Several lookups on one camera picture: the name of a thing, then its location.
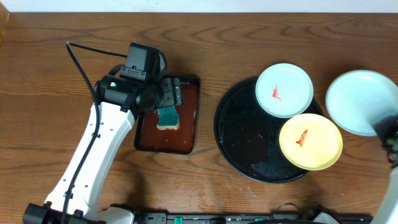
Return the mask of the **light blue plate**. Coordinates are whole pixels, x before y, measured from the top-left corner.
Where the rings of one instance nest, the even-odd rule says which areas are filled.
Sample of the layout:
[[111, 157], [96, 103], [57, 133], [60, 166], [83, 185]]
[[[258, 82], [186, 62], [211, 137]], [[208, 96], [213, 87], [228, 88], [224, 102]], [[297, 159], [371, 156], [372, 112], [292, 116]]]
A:
[[260, 74], [255, 95], [265, 112], [278, 118], [291, 118], [309, 107], [313, 100], [313, 83], [302, 68], [278, 63]]
[[397, 114], [397, 85], [378, 72], [353, 70], [331, 83], [325, 102], [340, 127], [360, 136], [376, 136], [376, 124]]

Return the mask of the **green yellow sponge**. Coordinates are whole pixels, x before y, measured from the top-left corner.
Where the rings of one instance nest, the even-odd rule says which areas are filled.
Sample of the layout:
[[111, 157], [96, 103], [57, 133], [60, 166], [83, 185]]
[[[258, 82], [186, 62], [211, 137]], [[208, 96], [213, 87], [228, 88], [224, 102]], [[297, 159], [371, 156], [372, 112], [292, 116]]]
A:
[[159, 120], [157, 129], [159, 130], [177, 130], [180, 127], [180, 117], [174, 106], [157, 109]]

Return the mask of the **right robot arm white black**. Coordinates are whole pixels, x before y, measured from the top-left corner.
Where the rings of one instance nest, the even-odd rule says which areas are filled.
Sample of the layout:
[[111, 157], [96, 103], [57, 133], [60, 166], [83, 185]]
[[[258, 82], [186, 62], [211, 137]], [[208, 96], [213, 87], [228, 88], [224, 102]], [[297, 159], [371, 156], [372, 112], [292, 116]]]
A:
[[397, 115], [380, 120], [374, 130], [386, 152], [390, 171], [386, 192], [371, 223], [397, 223]]

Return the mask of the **yellow plate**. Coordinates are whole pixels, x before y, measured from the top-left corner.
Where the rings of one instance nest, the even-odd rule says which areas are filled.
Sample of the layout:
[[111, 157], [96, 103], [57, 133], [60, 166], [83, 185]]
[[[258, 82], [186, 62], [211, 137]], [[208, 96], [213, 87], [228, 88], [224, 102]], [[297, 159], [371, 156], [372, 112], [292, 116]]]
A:
[[280, 130], [279, 144], [287, 160], [305, 170], [332, 166], [343, 150], [343, 139], [336, 125], [313, 113], [290, 118]]

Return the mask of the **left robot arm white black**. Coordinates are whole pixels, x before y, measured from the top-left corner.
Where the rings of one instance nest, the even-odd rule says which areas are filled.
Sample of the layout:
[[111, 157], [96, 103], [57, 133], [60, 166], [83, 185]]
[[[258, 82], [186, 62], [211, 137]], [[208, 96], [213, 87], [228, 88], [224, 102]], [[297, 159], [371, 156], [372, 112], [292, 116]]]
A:
[[96, 83], [94, 93], [96, 102], [65, 173], [43, 205], [27, 206], [24, 223], [134, 223], [135, 213], [125, 205], [98, 210], [103, 184], [136, 116], [182, 104], [180, 80], [106, 75]]

